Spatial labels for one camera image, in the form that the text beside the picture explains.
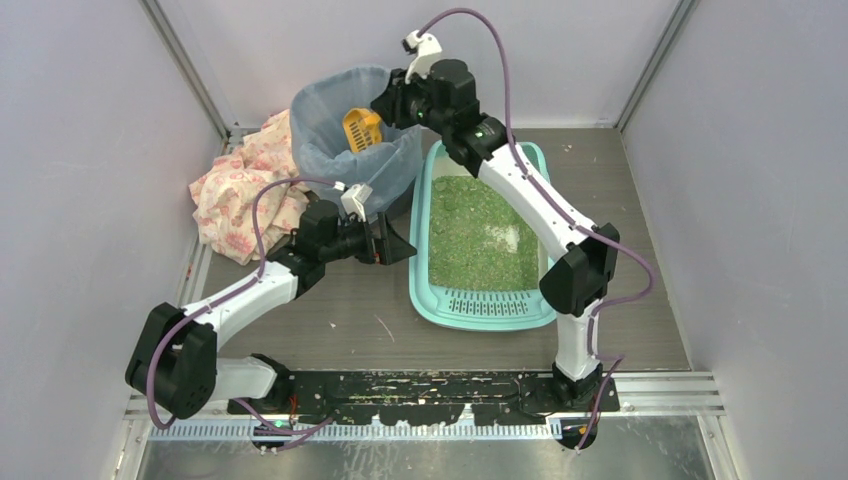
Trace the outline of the orange litter scoop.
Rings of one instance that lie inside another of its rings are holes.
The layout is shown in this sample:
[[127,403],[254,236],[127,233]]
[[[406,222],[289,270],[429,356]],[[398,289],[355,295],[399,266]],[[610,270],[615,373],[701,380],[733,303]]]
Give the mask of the orange litter scoop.
[[348,111],[342,120],[342,127],[350,151],[359,153],[381,143],[381,122],[381,117],[367,108],[352,108]]

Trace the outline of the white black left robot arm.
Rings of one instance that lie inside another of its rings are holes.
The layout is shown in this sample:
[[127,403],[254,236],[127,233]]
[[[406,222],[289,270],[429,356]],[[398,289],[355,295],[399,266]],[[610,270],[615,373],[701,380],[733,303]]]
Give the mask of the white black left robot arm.
[[184,309],[169,303],[154,307],[125,381],[146,396],[150,407],[180,420],[218,400],[228,401],[236,413],[284,410],[295,389],[289,369],[263,354],[221,358],[220,349],[253,321],[305,294],[330,262],[354,258],[391,265],[415,254],[384,214],[371,225],[355,213],[341,215],[330,201],[313,203],[286,243],[247,277]]

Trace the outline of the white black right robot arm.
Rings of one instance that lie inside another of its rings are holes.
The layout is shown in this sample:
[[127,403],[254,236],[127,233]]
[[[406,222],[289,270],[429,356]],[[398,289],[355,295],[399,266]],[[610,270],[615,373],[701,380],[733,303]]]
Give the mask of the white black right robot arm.
[[500,194],[533,230],[554,262],[538,283],[557,313],[552,388],[562,402],[594,395],[603,366],[594,352],[592,316],[615,273],[618,230],[610,223],[597,226],[574,210],[516,146],[507,127],[482,112],[475,78],[461,60],[439,60],[425,75],[391,70],[370,107],[391,127],[422,126],[437,133],[448,156]]

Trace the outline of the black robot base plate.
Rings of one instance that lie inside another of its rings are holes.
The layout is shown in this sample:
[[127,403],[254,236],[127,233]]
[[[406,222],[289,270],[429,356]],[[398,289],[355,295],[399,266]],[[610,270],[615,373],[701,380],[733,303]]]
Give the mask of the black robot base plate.
[[259,399],[238,394],[231,414],[250,409],[269,418],[290,415],[301,424],[327,418],[339,425],[454,425],[464,415],[475,426],[535,425],[556,415],[588,417],[598,407],[620,407],[613,381],[595,375],[589,389],[571,394],[549,371],[285,371]]

